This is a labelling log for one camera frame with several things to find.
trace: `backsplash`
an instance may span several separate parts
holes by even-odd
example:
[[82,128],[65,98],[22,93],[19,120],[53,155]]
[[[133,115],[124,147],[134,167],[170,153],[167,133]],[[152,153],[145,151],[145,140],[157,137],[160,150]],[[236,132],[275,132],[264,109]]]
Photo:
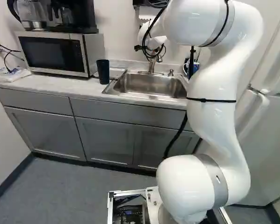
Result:
[[[113,68],[124,67],[128,69],[147,71],[149,67],[149,62],[110,59],[110,67]],[[177,74],[183,73],[181,64],[155,63],[154,66],[154,70],[158,72],[169,72],[170,69],[173,69],[174,73]]]

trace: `refrigerator handle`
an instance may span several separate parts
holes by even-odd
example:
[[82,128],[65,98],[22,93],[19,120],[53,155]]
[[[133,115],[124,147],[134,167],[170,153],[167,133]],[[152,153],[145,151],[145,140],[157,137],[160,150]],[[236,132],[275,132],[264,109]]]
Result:
[[244,128],[239,133],[237,133],[237,138],[239,141],[242,141],[249,133],[251,133],[251,130],[260,121],[270,104],[270,100],[265,95],[262,93],[258,93],[257,95],[261,100],[260,106],[256,109],[256,111],[253,112],[253,115],[250,117],[246,126],[244,126]]

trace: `gray countertop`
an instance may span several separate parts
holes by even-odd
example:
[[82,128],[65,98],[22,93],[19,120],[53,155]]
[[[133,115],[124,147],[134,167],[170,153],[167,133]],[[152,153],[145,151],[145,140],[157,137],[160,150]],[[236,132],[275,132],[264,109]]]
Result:
[[186,110],[187,100],[182,102],[170,101],[170,99],[147,99],[126,96],[115,96],[101,93],[107,85],[101,85],[99,80],[91,78],[88,80],[73,79],[67,77],[53,77],[43,75],[31,75],[12,83],[0,82],[0,88],[44,93],[50,95],[100,100],[107,102],[118,102],[133,105],[145,105],[163,107],[170,109]]

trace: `floor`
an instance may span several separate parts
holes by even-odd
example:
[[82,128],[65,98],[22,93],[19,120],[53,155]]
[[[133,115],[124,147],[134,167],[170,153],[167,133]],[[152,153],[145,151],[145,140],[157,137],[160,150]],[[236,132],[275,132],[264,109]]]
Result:
[[[154,177],[36,158],[0,198],[0,224],[106,224],[107,192]],[[272,224],[263,210],[228,207],[233,224]]]

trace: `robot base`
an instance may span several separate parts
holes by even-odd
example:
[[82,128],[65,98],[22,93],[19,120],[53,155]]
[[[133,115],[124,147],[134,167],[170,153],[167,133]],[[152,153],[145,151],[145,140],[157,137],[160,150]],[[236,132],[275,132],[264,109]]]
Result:
[[[135,197],[135,199],[122,205],[136,205],[138,208],[129,210],[130,216],[124,217],[125,220],[132,220],[131,222],[121,223],[118,213],[116,213],[116,203],[123,199],[129,199]],[[110,191],[108,193],[108,222],[107,224],[176,224],[171,214],[164,208],[162,200],[160,198],[158,187],[150,187],[146,189],[127,190],[127,191]],[[208,217],[207,220],[203,220],[201,223],[215,223],[215,224],[232,224],[224,208],[219,208],[215,212],[215,216]],[[205,217],[205,213],[199,213],[194,216],[195,220],[202,220]]]

